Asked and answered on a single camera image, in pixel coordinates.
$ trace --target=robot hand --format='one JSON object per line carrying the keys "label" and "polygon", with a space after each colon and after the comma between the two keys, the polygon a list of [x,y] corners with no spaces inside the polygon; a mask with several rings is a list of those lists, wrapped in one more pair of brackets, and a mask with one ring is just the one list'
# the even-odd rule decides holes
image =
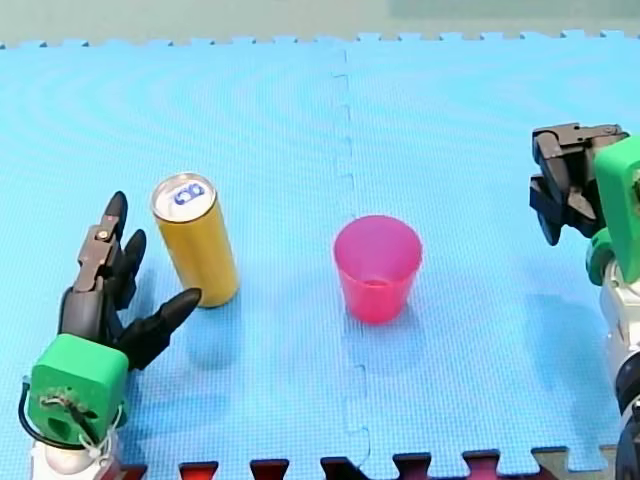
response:
{"label": "robot hand", "polygon": [[147,243],[137,230],[121,248],[126,218],[127,199],[117,192],[100,223],[89,228],[78,256],[80,272],[62,298],[58,335],[23,382],[18,417],[35,440],[34,479],[115,475],[116,428],[127,416],[127,373],[143,370],[160,355],[200,301],[200,289],[187,289],[123,327],[117,312],[135,294]]}
{"label": "robot hand", "polygon": [[533,156],[542,174],[531,178],[530,206],[547,242],[558,243],[563,225],[590,239],[587,273],[601,287],[610,375],[622,418],[616,480],[640,480],[638,152],[638,139],[618,125],[575,123],[533,132]]}
{"label": "robot hand", "polygon": [[529,203],[549,244],[558,243],[563,225],[587,238],[605,226],[593,160],[599,150],[628,136],[619,125],[570,123],[533,131],[533,159],[541,174],[531,177]]}
{"label": "robot hand", "polygon": [[127,210],[125,195],[117,192],[100,224],[89,228],[78,256],[80,272],[62,299],[58,333],[121,350],[129,369],[142,370],[169,345],[169,336],[198,305],[201,292],[185,290],[151,317],[123,329],[117,312],[131,303],[147,245],[144,231],[136,230],[122,250]]}

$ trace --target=pink cup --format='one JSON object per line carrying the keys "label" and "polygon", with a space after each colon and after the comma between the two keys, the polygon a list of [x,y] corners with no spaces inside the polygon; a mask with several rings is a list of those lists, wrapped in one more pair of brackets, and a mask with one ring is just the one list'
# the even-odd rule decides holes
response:
{"label": "pink cup", "polygon": [[381,324],[402,311],[422,263],[422,244],[411,227],[383,215],[358,218],[338,234],[333,253],[353,316]]}

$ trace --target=yellow can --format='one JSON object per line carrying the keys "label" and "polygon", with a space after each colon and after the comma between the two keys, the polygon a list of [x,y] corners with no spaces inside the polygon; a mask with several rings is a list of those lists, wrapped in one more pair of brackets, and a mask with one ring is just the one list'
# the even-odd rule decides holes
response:
{"label": "yellow can", "polygon": [[211,182],[195,173],[174,175],[156,187],[151,205],[183,287],[202,290],[201,307],[231,300],[238,274]]}

